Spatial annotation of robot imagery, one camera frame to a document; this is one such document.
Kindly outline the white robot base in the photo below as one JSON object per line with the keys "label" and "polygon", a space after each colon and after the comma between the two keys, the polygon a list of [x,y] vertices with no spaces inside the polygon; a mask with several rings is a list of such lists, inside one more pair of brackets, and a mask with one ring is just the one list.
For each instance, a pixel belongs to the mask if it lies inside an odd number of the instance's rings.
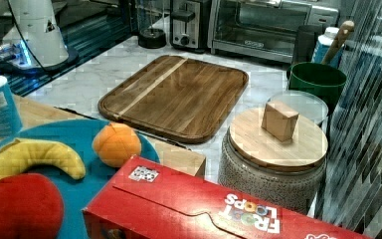
{"label": "white robot base", "polygon": [[52,0],[6,0],[13,27],[0,45],[0,62],[20,72],[54,72],[73,64],[55,18]]}

